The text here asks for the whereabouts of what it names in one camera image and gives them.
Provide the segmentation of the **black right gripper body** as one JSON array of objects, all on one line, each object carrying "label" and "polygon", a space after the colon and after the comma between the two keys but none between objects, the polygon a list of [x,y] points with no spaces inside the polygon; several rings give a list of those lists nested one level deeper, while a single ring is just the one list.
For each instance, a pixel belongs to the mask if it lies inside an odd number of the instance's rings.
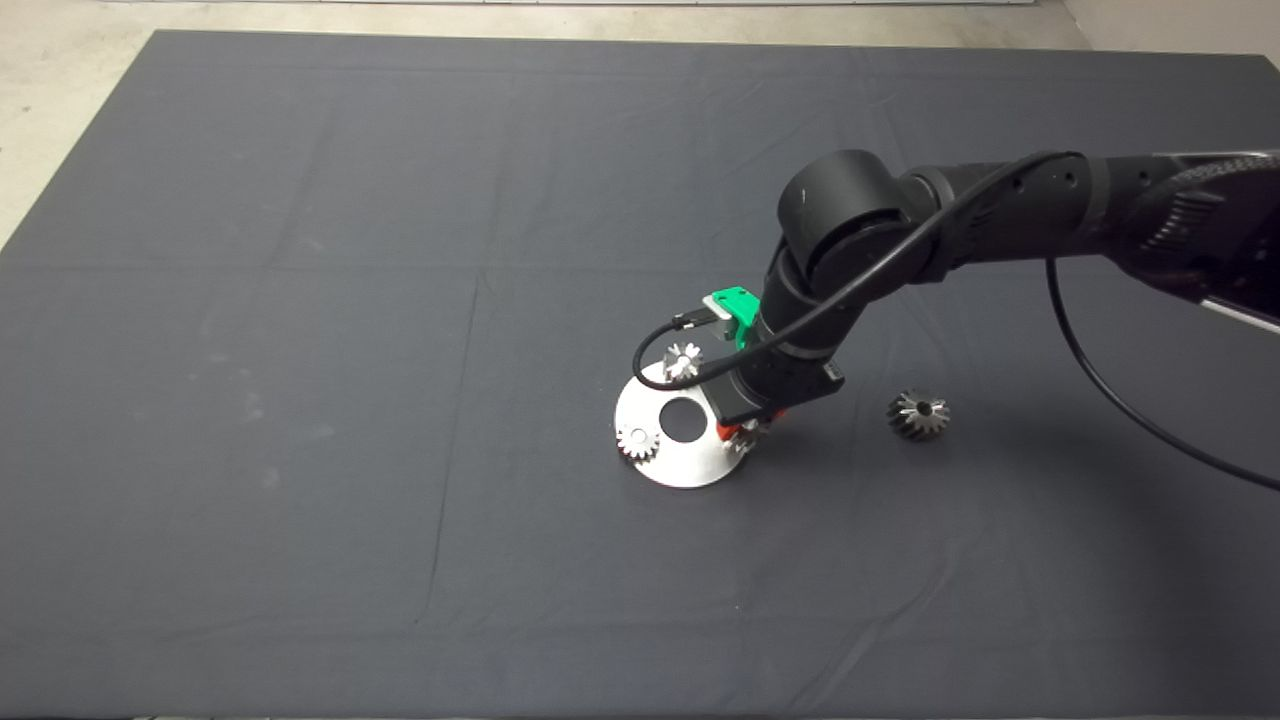
[{"label": "black right gripper body", "polygon": [[838,392],[844,373],[831,361],[764,357],[705,383],[717,421],[744,424],[771,410],[794,407]]}]

